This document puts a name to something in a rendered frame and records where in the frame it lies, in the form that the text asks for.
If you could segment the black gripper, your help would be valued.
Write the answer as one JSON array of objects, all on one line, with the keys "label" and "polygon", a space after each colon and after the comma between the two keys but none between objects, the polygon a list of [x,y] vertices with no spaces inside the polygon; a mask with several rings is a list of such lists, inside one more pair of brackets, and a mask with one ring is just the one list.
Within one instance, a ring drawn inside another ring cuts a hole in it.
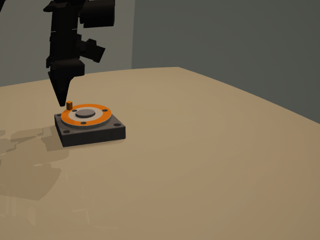
[{"label": "black gripper", "polygon": [[70,81],[85,75],[85,64],[74,57],[78,29],[50,33],[50,55],[46,59],[48,75],[60,107],[65,106]]}]

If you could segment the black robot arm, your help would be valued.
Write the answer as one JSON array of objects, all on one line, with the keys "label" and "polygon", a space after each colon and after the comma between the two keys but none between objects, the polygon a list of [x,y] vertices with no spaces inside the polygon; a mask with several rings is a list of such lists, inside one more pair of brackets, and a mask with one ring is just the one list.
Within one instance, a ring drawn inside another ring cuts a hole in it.
[{"label": "black robot arm", "polygon": [[[52,12],[51,32],[78,28],[78,18],[83,28],[112,27],[115,23],[115,0],[53,0],[44,9]],[[88,58],[99,63],[105,48],[97,46],[97,41],[82,41],[79,34],[73,53],[77,57]]]}]

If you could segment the orange round plate with tab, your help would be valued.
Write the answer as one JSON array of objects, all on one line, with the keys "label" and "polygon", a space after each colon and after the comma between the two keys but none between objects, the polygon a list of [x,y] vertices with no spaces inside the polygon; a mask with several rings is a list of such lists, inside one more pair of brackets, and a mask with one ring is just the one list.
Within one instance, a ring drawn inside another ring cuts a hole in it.
[{"label": "orange round plate with tab", "polygon": [[[95,115],[88,118],[76,117],[79,110],[94,110]],[[61,122],[73,129],[88,130],[107,124],[112,118],[112,112],[109,108],[97,104],[82,104],[73,106],[72,101],[66,102],[66,110],[61,114]]]}]

